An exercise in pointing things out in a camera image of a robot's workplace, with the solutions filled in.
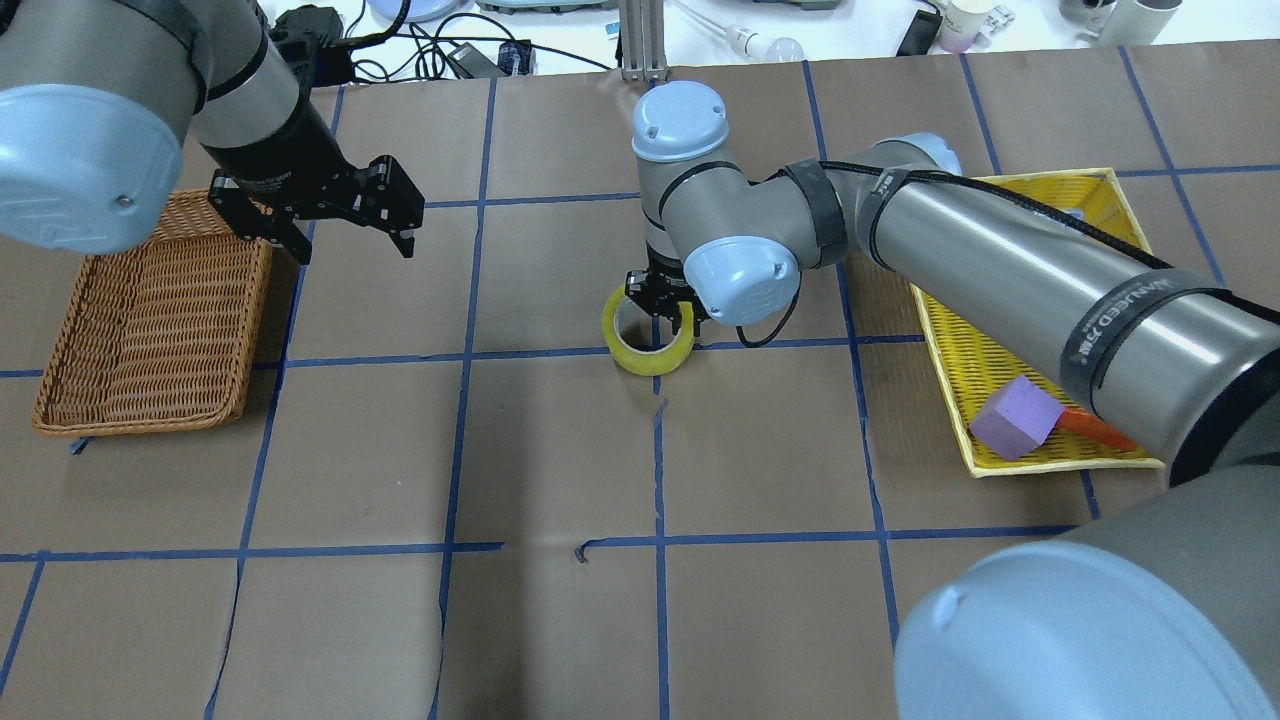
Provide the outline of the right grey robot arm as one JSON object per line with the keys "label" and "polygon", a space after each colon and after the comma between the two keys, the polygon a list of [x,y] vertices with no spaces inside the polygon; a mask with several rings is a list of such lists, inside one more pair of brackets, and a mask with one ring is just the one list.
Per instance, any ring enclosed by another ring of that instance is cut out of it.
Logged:
{"label": "right grey robot arm", "polygon": [[937,135],[749,181],[724,101],[634,109],[653,279],[713,320],[782,309],[858,250],[1162,461],[1169,489],[980,560],[901,624],[902,719],[1277,716],[1277,313],[960,174]]}

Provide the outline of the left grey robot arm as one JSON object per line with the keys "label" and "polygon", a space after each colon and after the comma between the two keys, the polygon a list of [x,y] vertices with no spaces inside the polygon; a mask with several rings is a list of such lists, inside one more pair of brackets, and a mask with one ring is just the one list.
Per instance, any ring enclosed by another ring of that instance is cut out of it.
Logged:
{"label": "left grey robot arm", "polygon": [[269,20],[256,1],[5,1],[3,236],[83,255],[124,252],[156,228],[193,138],[216,164],[207,201],[230,232],[308,264],[305,220],[389,236],[413,256],[425,200],[389,155],[348,161],[311,101],[355,77],[337,13]]}

